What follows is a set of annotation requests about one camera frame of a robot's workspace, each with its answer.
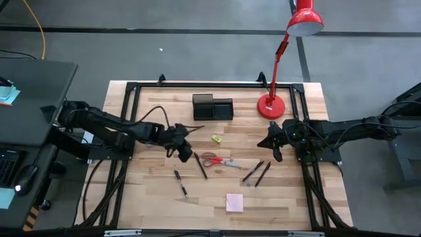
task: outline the computer mouse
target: computer mouse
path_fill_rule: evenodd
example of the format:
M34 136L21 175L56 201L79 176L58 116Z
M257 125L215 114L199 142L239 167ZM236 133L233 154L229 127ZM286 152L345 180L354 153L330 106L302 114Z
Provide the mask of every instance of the computer mouse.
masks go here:
M22 167L14 180L14 192L18 196L25 196L32 189L38 167L26 165Z

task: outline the concrete floor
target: concrete floor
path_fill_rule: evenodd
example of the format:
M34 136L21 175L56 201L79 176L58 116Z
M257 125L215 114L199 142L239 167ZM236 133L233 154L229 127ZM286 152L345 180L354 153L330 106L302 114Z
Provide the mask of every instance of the concrete floor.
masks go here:
M285 30L291 16L288 0L29 3L45 26ZM314 5L324 19L325 31L421 32L420 1L316 0ZM12 1L0 14L0 22L34 25L21 1ZM103 105L109 80L156 80L161 73L168 80L256 80L260 71L271 73L274 52L282 40L282 36L191 34L48 33L46 37L48 59L79 64L68 98L97 107ZM322 83L330 119L377 115L397 95L419 83L420 43L421 38L398 37L303 39L309 79ZM1 32L0 49L39 57L41 38L38 33ZM303 81L295 39L282 58L278 80ZM392 194L382 189L399 178L387 144L373 140L349 142L341 147L341 154L355 226L420 234L421 188ZM61 214L61 206L74 210L80 190L69 194L63 188L66 185L57 184L61 189L51 191L50 195L61 204L50 211ZM67 213L54 221L53 214L44 214L37 228L69 226L74 211Z

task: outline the black desk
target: black desk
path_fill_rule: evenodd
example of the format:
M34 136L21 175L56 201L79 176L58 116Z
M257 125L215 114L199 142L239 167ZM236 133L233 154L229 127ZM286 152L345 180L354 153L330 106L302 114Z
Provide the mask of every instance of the black desk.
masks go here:
M0 144L42 145L76 69L74 63L0 59L0 76L20 90L14 106L0 106ZM50 105L57 109L47 121L40 108Z
M74 63L0 59L0 76L12 81L21 91L12 107L0 106L0 147L27 152L19 169L31 165L41 151L30 193L14 196L8 209L0 209L0 228L21 229L32 206L44 198L57 150L56 146L45 143L76 69ZM40 109L46 106L55 108L50 120Z
M0 148L4 147L7 147L8 149L24 150L27 152L22 160L21 167L24 165L31 165L37 157L38 152L41 151L36 163L38 166L38 173L36 175L36 179L34 180L34 186L29 194L23 197L15 195L8 209L0 209L0 228L22 229L28 217L28 213L37 198L38 192L43 185L43 181L48 175L47 171L54 159L54 154L57 149L53 145L45 145L42 149L39 147L22 147L18 145L0 145Z

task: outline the marker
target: marker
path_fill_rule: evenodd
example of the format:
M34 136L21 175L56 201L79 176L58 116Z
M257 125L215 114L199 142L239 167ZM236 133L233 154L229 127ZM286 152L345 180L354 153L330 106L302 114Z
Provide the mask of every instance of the marker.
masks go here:
M257 186L259 185L260 181L262 180L262 178L263 178L263 176L264 176L265 172L269 169L269 167L270 167L270 162L269 162L269 164L266 166L266 168L264 168L263 173L261 174L261 176L260 176L260 177L259 177L259 179L257 180L257 183L256 183L255 187L257 187Z
M200 167L200 169L202 170L202 174L203 174L203 176L204 176L206 179L208 179L208 176L206 175L206 172L205 172L205 170L204 170L204 168L203 168L203 166L202 166L202 163L200 162L199 156L196 154L196 152L195 152L194 154L195 154L195 158L196 158L197 164L199 164L199 167Z
M256 167L245 178L243 178L243 181L242 182L244 182L245 180L247 180L250 177L250 175L252 175L261 165L263 165L263 163L264 163L264 161L259 162L256 165Z
M182 187L182 190L183 190L184 196L185 196L186 198L189 198L189 196L187 195L186 188L184 188L184 186L183 186L183 184L182 184L182 177L180 177L180 174L179 174L179 173L178 173L178 171L176 171L176 170L174 170L174 174L176 174L176 177L177 177L178 181L180 182L180 185L181 185L181 187Z

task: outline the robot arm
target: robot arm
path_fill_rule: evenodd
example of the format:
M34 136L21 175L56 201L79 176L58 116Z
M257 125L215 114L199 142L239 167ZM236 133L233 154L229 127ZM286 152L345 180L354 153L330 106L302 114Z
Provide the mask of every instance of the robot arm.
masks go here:
M390 141L398 135L400 133L393 127L393 120L385 116L342 122L287 119L282 123L282 128L271 121L267 137L257 146L272 149L274 158L280 162L282 161L280 147L287 144L305 150L329 147L334 151L343 142L363 138Z
M155 122L129 122L83 101L65 101L58 121L67 131L83 128L120 151L128 149L130 138L134 138L143 144L162 146L167 150L167 157L177 150L182 162L193 153L189 142L184 139L189 131L183 124L165 130L164 125Z

